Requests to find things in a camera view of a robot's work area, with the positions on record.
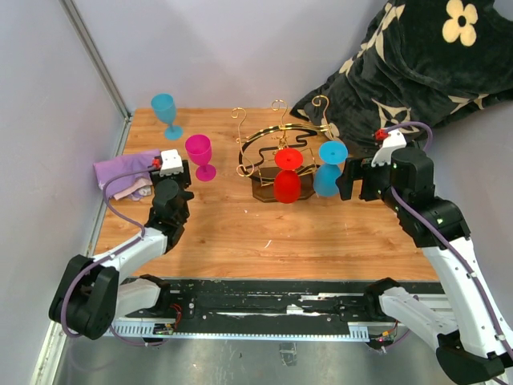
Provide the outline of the magenta wine glass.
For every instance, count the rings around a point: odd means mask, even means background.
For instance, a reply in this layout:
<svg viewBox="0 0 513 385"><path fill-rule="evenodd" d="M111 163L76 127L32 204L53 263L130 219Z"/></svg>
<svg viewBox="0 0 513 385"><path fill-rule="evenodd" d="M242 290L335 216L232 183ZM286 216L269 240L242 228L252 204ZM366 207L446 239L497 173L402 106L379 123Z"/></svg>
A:
<svg viewBox="0 0 513 385"><path fill-rule="evenodd" d="M208 182L216 177L216 168L210 164L212 159L211 140L202 134L190 136L185 141L189 160L197 166L196 178Z"/></svg>

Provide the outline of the purple cloth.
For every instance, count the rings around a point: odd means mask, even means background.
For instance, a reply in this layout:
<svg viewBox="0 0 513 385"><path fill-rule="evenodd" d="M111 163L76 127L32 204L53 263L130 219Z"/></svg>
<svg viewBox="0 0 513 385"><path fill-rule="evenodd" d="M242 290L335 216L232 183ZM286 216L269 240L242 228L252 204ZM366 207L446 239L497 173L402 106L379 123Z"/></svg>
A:
<svg viewBox="0 0 513 385"><path fill-rule="evenodd" d="M159 149L152 149L93 163L99 188L103 190L110 179L118 177L107 186L107 197L139 201L151 193L152 182L147 170L159 155Z"/></svg>

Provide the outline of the gold wire wine glass rack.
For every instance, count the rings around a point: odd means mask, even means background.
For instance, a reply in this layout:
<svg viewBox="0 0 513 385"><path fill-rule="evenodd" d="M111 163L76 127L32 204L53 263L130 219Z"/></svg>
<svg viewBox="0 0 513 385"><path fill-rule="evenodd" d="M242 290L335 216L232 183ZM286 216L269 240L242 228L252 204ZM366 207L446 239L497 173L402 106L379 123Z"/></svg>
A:
<svg viewBox="0 0 513 385"><path fill-rule="evenodd" d="M236 143L238 155L236 174L252 183L252 196L265 203L293 203L314 194L314 181L319 168L327 161L322 151L314 153L309 139L335 136L328 124L286 123L289 105L283 99L271 103L273 111L281 113L278 124L251 135L242 135L242 125L248 117L242 107L231 110L238 121Z"/></svg>

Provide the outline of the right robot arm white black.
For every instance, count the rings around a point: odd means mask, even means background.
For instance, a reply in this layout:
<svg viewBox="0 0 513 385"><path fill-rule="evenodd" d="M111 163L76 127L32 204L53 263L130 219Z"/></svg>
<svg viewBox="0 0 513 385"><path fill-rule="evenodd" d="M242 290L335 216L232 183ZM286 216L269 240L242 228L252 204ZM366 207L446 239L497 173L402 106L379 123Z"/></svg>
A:
<svg viewBox="0 0 513 385"><path fill-rule="evenodd" d="M383 278L366 288L365 315L404 324L430 346L456 384L503 383L512 366L512 329L479 268L462 211L435 193L432 159L419 148L399 148L383 165L349 158L336 181L342 200L351 198L356 180L362 183L360 199L380 199L397 215L436 271L453 313L445 317Z"/></svg>

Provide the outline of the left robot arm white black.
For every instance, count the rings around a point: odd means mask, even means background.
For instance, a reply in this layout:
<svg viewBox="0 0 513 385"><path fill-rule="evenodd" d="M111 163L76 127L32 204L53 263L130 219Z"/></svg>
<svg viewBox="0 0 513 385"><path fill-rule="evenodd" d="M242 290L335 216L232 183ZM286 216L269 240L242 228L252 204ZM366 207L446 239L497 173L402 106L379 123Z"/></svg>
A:
<svg viewBox="0 0 513 385"><path fill-rule="evenodd" d="M179 242L190 216L191 176L188 162L176 150L156 156L148 172L154 196L145 225L129 240L94 257L69 260L49 317L71 337L102 337L120 317L146 310L160 318L176 310L169 284L149 274L127 282L136 270L161 257Z"/></svg>

